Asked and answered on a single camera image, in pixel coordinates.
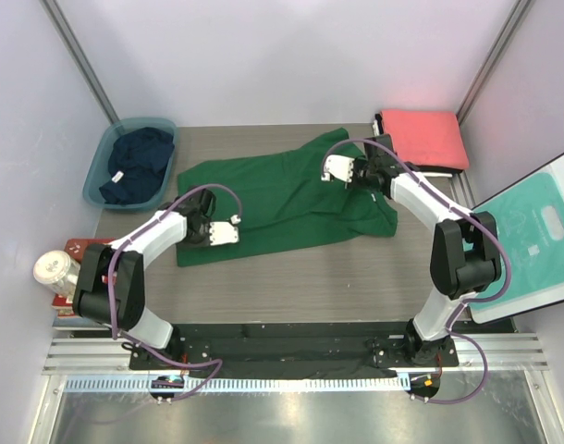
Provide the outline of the green t shirt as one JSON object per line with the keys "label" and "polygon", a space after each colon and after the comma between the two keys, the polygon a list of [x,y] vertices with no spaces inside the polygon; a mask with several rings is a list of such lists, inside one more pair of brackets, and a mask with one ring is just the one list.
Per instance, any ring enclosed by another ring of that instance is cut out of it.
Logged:
{"label": "green t shirt", "polygon": [[325,153],[348,138],[348,131],[338,128],[294,150],[205,161],[178,174],[179,193],[207,183],[227,187],[214,191],[216,220],[241,216],[239,242],[198,249],[179,246],[178,266],[282,253],[359,236],[394,236],[398,213],[382,194],[320,179]]}

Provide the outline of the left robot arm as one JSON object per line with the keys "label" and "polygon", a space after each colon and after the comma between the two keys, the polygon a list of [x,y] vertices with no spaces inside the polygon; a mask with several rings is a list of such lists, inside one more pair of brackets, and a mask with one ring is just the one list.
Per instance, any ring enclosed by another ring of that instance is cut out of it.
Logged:
{"label": "left robot arm", "polygon": [[74,313],[109,327],[114,339],[122,335],[150,347],[162,368],[176,367],[183,356],[179,330],[147,307],[145,268],[175,244],[206,246],[215,201],[211,191],[197,191],[174,209],[163,204],[128,235],[89,245],[80,262]]}

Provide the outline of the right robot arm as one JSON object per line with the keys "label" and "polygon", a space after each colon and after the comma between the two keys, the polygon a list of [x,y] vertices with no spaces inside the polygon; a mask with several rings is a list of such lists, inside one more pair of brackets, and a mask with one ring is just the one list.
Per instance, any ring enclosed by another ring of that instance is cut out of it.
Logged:
{"label": "right robot arm", "polygon": [[321,165],[323,180],[341,180],[347,190],[380,193],[403,206],[431,232],[432,288],[422,310],[406,325],[398,356],[411,366],[441,363],[452,351],[453,327],[471,304],[482,304],[492,283],[510,281],[509,258],[487,213],[463,207],[432,185],[410,162],[377,139],[362,140],[360,155],[340,154],[334,145]]}

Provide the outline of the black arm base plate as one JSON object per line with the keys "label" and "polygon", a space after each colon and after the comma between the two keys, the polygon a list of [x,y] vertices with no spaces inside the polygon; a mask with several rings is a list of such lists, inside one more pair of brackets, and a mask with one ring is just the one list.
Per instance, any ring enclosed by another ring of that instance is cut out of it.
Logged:
{"label": "black arm base plate", "polygon": [[424,342],[411,321],[178,324],[159,352],[186,364],[220,358],[228,368],[233,364],[332,361],[379,369],[459,365],[451,337]]}

